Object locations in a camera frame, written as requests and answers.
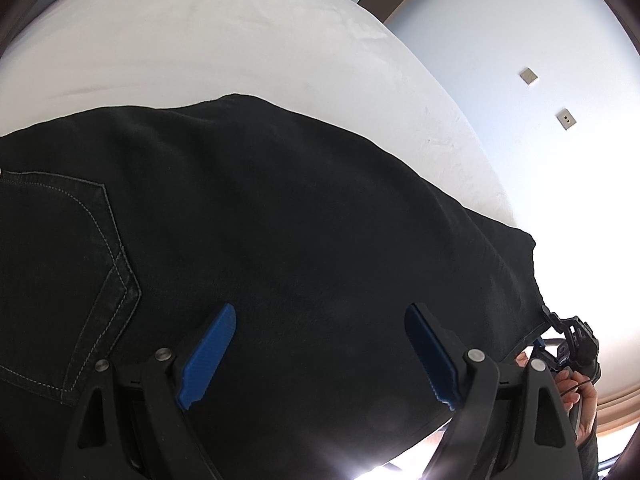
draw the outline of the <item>finger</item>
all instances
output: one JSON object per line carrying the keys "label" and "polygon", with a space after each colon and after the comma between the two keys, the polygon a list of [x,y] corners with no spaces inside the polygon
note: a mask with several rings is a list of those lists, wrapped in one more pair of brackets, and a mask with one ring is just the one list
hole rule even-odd
{"label": "finger", "polygon": [[525,354],[524,352],[520,352],[520,354],[518,354],[518,357],[516,357],[516,362],[518,366],[524,368],[525,366],[527,366],[529,358],[527,357],[527,354]]}
{"label": "finger", "polygon": [[575,388],[578,384],[579,383],[571,379],[567,379],[565,381],[560,381],[559,383],[556,383],[556,388],[562,394],[563,392],[570,390],[571,388]]}
{"label": "finger", "polygon": [[[589,378],[579,372],[572,374],[572,379],[577,380],[579,383],[587,381]],[[580,427],[585,435],[591,434],[593,431],[593,423],[596,418],[596,412],[598,410],[598,392],[591,383],[582,384],[578,391],[582,397],[582,413],[580,414]]]}
{"label": "finger", "polygon": [[573,404],[576,404],[577,402],[580,402],[580,394],[565,394],[562,396],[562,402],[571,402]]}
{"label": "finger", "polygon": [[560,381],[565,381],[568,378],[569,378],[569,370],[562,370],[556,375],[554,380],[556,381],[556,383],[559,383]]}

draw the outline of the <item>cable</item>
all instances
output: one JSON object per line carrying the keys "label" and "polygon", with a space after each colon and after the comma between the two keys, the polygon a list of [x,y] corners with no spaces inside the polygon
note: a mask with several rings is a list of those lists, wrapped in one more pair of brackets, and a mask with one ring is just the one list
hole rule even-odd
{"label": "cable", "polygon": [[586,381],[578,383],[573,388],[569,388],[567,391],[562,392],[560,394],[560,397],[564,396],[565,394],[570,394],[572,391],[577,390],[578,388],[580,388],[580,386],[582,386],[583,384],[590,383],[590,382],[591,382],[591,379],[587,379]]}
{"label": "cable", "polygon": [[613,465],[618,461],[622,453],[618,453],[616,456],[612,456],[608,460],[603,460],[598,464],[598,471],[604,471],[605,469],[609,469],[613,467]]}

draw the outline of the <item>sleeve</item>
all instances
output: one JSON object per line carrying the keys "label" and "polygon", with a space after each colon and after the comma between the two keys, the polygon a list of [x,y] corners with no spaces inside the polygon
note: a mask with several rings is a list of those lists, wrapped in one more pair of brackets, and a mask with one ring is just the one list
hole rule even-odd
{"label": "sleeve", "polygon": [[597,421],[589,438],[578,447],[583,480],[598,480],[598,439],[596,437]]}

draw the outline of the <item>metal screw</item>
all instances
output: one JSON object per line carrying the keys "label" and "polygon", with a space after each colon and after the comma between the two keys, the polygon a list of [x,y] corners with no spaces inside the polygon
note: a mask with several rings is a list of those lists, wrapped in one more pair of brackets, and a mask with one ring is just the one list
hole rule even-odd
{"label": "metal screw", "polygon": [[482,350],[478,350],[477,348],[469,350],[469,352],[467,352],[466,354],[469,356],[469,359],[471,359],[475,363],[481,363],[485,358],[484,352]]}
{"label": "metal screw", "polygon": [[546,365],[542,359],[532,359],[531,368],[533,368],[537,372],[544,372],[546,369]]}
{"label": "metal screw", "polygon": [[171,350],[169,348],[160,348],[156,350],[156,359],[158,361],[167,361],[167,359],[171,359]]}
{"label": "metal screw", "polygon": [[96,372],[103,372],[103,371],[107,370],[108,368],[109,368],[109,362],[107,361],[107,359],[100,359],[95,364],[95,371]]}

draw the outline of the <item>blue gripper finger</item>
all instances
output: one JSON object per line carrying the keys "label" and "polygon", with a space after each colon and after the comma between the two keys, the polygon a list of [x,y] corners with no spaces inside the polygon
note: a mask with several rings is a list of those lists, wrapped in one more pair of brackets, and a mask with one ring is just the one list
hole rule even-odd
{"label": "blue gripper finger", "polygon": [[427,372],[436,398],[447,404],[451,411],[460,407],[464,399],[458,387],[458,370],[414,304],[404,312],[404,331]]}
{"label": "blue gripper finger", "polygon": [[235,331],[236,310],[227,303],[184,365],[180,392],[176,396],[183,410],[204,396]]}

